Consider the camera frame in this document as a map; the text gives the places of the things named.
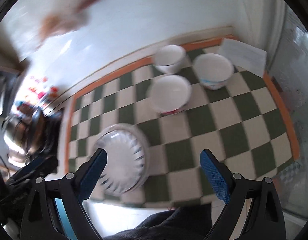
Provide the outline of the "folded white cloth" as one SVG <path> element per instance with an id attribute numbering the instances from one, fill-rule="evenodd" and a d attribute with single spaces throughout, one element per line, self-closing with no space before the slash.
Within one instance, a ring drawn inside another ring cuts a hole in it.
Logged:
<path id="1" fill-rule="evenodd" d="M 237 40 L 224 38 L 217 53 L 229 59 L 235 66 L 263 78 L 266 67 L 266 51 Z"/>

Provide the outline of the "black frying pan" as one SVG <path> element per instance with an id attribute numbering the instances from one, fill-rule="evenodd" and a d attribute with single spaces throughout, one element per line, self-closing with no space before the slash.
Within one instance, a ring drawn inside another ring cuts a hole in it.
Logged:
<path id="1" fill-rule="evenodd" d="M 26 154 L 32 155 L 41 148 L 42 136 L 45 128 L 45 116 L 41 108 L 37 107 L 30 116 L 27 125 Z"/>

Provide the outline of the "white plate blue stripes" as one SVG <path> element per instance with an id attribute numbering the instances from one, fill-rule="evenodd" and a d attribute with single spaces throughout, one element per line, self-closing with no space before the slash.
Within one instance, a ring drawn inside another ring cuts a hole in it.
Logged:
<path id="1" fill-rule="evenodd" d="M 119 123 L 105 128 L 93 150 L 107 153 L 107 164 L 99 178 L 103 191 L 111 196 L 141 187 L 148 178 L 149 143 L 144 133 L 134 125 Z"/>

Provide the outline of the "steel cooking pot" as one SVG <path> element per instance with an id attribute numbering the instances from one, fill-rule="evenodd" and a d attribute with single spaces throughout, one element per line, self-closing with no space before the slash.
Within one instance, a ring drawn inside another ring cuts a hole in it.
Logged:
<path id="1" fill-rule="evenodd" d="M 7 116 L 2 122 L 4 141 L 7 146 L 18 154 L 26 154 L 27 126 L 15 114 Z"/>

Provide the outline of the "hanging clear plastic bag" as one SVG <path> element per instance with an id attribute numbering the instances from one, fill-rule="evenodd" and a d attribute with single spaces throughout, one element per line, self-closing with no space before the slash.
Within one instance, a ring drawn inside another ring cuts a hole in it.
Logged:
<path id="1" fill-rule="evenodd" d="M 88 7 L 99 0 L 44 0 L 46 13 L 40 21 L 38 47 L 48 38 L 77 31 L 88 21 Z"/>

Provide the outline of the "white bowl red flowers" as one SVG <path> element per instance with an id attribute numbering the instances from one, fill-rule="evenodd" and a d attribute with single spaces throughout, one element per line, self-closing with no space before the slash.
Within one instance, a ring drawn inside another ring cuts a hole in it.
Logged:
<path id="1" fill-rule="evenodd" d="M 184 110 L 191 97 L 191 83 L 180 75 L 167 75 L 154 81 L 147 96 L 153 109 L 161 115 L 172 115 Z"/>

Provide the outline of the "green white checkered mat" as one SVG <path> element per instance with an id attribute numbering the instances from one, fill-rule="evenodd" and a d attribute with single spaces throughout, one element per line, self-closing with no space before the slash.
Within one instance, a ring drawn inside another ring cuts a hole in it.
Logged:
<path id="1" fill-rule="evenodd" d="M 66 131 L 66 171 L 75 171 L 92 154 L 101 132 L 120 122 L 141 129 L 149 142 L 146 183 L 121 197 L 92 197 L 135 207 L 204 204 L 215 195 L 199 168 L 210 149 L 219 161 L 248 179 L 275 176 L 300 156 L 289 113 L 268 74 L 258 77 L 236 68 L 226 87 L 210 91 L 191 67 L 180 72 L 192 96 L 181 113 L 157 114 L 147 90 L 162 77 L 150 57 L 130 63 L 83 86 L 73 98 Z"/>

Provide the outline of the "white bowl coloured dots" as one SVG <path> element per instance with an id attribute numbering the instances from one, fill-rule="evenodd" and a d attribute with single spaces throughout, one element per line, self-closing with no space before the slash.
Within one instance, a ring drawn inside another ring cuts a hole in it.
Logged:
<path id="1" fill-rule="evenodd" d="M 234 66 L 229 59 L 215 53 L 196 57 L 193 68 L 200 83 L 209 90 L 221 89 L 234 74 Z"/>

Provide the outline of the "colourful condiment items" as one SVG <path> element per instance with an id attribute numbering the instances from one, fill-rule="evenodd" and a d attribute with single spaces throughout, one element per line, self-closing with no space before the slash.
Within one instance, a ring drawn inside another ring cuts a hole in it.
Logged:
<path id="1" fill-rule="evenodd" d="M 21 113 L 21 108 L 44 110 L 58 96 L 59 88 L 47 77 L 27 76 L 23 80 L 15 98 L 13 110 Z"/>

